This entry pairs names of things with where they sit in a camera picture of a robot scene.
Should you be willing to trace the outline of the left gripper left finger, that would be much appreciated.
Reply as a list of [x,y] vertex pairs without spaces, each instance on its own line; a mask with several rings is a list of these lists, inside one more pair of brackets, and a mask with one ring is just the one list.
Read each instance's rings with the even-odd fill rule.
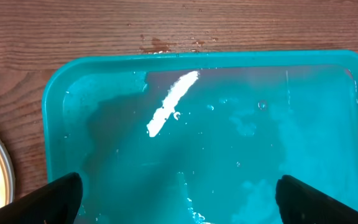
[[0,224],[73,224],[82,196],[81,177],[71,172],[0,208]]

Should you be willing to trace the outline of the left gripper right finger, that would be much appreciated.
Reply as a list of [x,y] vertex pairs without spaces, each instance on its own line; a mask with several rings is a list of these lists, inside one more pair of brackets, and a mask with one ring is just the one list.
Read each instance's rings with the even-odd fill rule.
[[277,181],[275,201],[283,224],[358,224],[358,211],[290,175]]

